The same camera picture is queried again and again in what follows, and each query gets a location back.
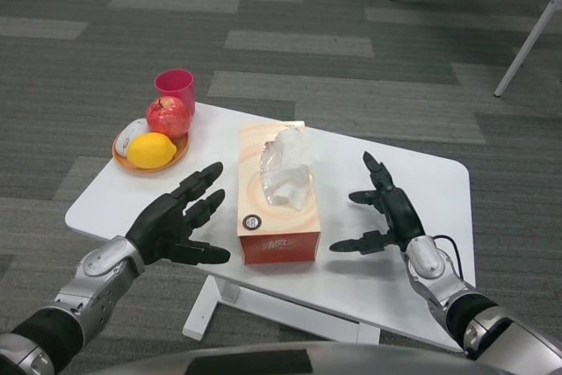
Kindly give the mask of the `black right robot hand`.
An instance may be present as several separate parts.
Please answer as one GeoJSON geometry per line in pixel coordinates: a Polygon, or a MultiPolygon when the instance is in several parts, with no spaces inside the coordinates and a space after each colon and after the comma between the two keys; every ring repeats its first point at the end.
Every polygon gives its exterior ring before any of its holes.
{"type": "Polygon", "coordinates": [[[336,242],[329,250],[369,255],[383,251],[386,246],[396,245],[405,252],[413,239],[426,234],[420,217],[407,194],[394,184],[391,173],[382,162],[367,151],[363,154],[363,161],[374,190],[352,192],[349,199],[359,205],[374,207],[385,217],[388,230],[385,234],[379,230],[365,232],[361,238],[336,242]]]}

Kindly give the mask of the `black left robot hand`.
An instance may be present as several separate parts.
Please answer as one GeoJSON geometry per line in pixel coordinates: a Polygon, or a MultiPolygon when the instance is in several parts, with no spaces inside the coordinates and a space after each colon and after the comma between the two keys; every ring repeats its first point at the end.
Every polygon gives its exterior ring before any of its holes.
{"type": "Polygon", "coordinates": [[[192,173],[175,190],[162,194],[140,213],[126,238],[140,252],[144,264],[160,259],[193,266],[229,261],[228,250],[190,239],[192,232],[204,226],[225,199],[222,189],[203,197],[222,171],[223,164],[215,162],[192,173]]]}

